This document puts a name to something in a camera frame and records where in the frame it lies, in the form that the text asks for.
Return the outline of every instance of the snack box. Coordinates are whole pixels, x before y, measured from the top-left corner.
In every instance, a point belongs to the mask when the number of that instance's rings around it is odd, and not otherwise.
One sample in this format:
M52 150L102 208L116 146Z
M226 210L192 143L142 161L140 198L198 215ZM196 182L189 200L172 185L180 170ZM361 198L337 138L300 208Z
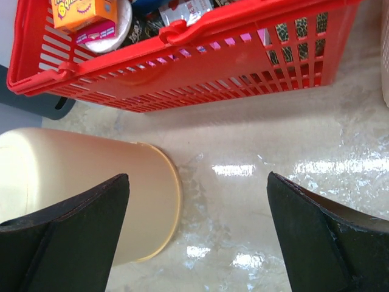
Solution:
M54 28L76 32L108 19L117 22L117 0L51 0Z
M76 44L84 44L88 41L99 41L116 36L116 23L112 20L104 20L91 26L80 29L75 34Z

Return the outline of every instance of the plastic basket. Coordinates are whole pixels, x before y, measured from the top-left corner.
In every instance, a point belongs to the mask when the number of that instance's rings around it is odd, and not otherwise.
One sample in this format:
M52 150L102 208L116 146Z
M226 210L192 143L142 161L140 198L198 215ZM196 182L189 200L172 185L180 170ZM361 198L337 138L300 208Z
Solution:
M49 92L138 113L328 85L359 2L242 0L190 27L175 21L157 37L96 56L52 28L48 0L19 0L7 84L27 96ZM328 21L317 33L319 13L328 13ZM299 38L295 19L302 17L308 33ZM287 41L277 35L280 23L286 24ZM269 32L268 46L258 36L262 28ZM318 40L325 42L321 54L315 53ZM301 44L308 48L304 60ZM285 48L293 56L288 63ZM278 64L269 54L277 55Z

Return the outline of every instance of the packaged food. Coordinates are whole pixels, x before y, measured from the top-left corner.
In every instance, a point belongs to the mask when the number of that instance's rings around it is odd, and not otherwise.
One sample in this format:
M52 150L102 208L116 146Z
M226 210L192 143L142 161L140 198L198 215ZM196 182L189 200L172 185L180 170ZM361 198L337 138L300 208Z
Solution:
M145 20L148 24L150 24L151 27L158 30L158 32L165 26L158 9L147 14L147 16L145 16Z
M327 30L327 18L328 13L321 13L316 16L316 32L322 33ZM297 37L304 38L308 35L308 22L305 17L299 18L295 20L296 25L296 33ZM277 24L275 26L277 30L277 35L280 41L288 41L289 40L289 34L287 32L286 23ZM317 40L315 42L315 55L319 56L324 51L324 45L325 45L325 39ZM308 59L308 44L302 43L298 46L298 54L300 57L300 60L306 60ZM290 63L293 62L293 54L291 47L283 47L282 53L284 55L285 62ZM277 55L274 51L271 51L270 54L270 60L273 64L280 64L278 61Z
M128 0L117 0L117 10L116 36L85 43L89 50L98 54L108 53L158 35L159 29L135 15Z
M116 0L51 0L54 28L76 32L104 19L117 22Z
M135 13L147 16L149 13L158 10L159 7L169 3L169 0L130 0Z
M84 27L76 34L75 42L84 44L88 41L105 40L116 35L116 23L112 20L104 20Z
M190 26L212 8L209 0L172 0L160 7L159 11L166 26L179 19L186 20Z
M214 0L215 7L222 7L231 3L234 3L238 0Z

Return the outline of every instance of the tile floor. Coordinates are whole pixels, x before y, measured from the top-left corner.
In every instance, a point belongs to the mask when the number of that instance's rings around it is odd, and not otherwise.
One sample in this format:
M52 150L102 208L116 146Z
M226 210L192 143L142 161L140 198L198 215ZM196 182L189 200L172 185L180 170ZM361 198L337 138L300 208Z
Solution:
M290 291L266 179L278 172L389 219L389 109L380 81L380 1L362 3L332 86L149 114L77 104L44 127L163 149L184 213L157 257L112 269L109 292Z

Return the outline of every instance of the black plastic item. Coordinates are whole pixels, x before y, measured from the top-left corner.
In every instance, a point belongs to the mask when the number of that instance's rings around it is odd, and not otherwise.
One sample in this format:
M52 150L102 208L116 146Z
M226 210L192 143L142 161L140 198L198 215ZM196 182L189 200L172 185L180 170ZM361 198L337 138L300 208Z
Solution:
M0 66L0 103L28 111L39 116L59 120L66 116L75 104L74 99L55 96L53 94L39 94L37 96L18 96L7 87L6 67Z
M389 221L276 173L267 195L293 291L389 291Z
M127 175L0 224L0 291L103 292L129 197Z

